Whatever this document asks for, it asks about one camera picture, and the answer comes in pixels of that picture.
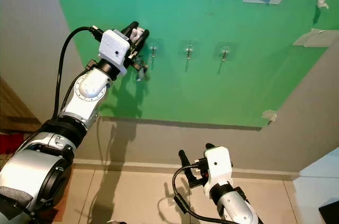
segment floor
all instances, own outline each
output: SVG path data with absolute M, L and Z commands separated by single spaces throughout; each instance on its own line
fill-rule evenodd
M 339 148 L 305 168 L 294 181 L 235 178 L 234 186 L 243 189 L 265 224 L 323 224 L 318 208 L 339 200 L 338 166 Z M 171 174 L 75 169 L 63 220 L 54 223 L 203 224 L 180 213 L 171 179 Z M 201 187 L 189 190 L 183 176 L 177 187 L 194 211 L 218 217 Z

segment green backdrop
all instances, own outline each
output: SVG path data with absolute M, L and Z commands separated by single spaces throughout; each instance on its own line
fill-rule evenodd
M 145 81 L 130 68 L 117 80 L 102 115 L 262 127 L 326 50 L 292 46 L 311 28 L 339 29 L 339 0 L 280 5 L 242 0 L 60 0 L 70 30 L 84 25 L 122 29 L 132 21 L 150 30 L 142 52 Z M 187 62 L 185 47 L 192 43 Z M 97 59 L 98 42 L 80 33 L 83 64 Z M 151 58 L 149 46 L 158 46 Z M 221 62 L 228 46 L 228 61 Z

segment baseboard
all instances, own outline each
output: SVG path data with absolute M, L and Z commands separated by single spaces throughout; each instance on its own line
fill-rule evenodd
M 78 169 L 174 174 L 174 172 L 180 168 L 180 165 L 138 162 L 103 163 L 100 160 L 74 159 L 73 167 Z M 232 177 L 234 178 L 254 178 L 284 181 L 292 181 L 298 176 L 298 172 L 266 171 L 242 168 L 233 168 L 232 173 Z

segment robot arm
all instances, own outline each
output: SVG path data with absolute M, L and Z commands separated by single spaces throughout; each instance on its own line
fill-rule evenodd
M 189 163 L 183 150 L 179 151 L 183 167 L 178 169 L 172 181 L 174 200 L 178 206 L 184 213 L 188 212 L 204 221 L 225 224 L 262 224 L 241 188 L 232 186 L 232 164 L 228 150 L 225 147 L 215 147 L 212 144 L 207 144 L 206 148 L 204 158 L 196 160 L 194 164 Z M 199 169 L 202 178 L 197 179 L 192 174 L 191 168 Z M 213 200 L 221 219 L 200 216 L 189 208 L 175 188 L 175 178 L 180 171 L 185 172 L 190 188 L 203 186 L 204 194 Z
M 0 172 L 0 223 L 38 222 L 62 198 L 77 147 L 118 75 L 125 75 L 149 35 L 132 22 L 121 32 L 90 28 L 101 60 L 74 83 L 69 103 L 24 142 Z

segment gray wall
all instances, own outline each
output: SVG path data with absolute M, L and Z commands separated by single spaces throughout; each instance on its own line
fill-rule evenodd
M 44 121 L 52 113 L 59 53 L 69 32 L 64 15 L 58 0 L 0 2 L 1 76 Z M 79 147 L 77 158 L 178 164 L 179 149 L 195 159 L 211 142 L 229 148 L 236 168 L 300 171 L 339 146 L 338 52 L 339 42 L 289 96 L 278 119 L 260 132 L 101 118 Z M 81 69 L 71 45 L 61 96 Z

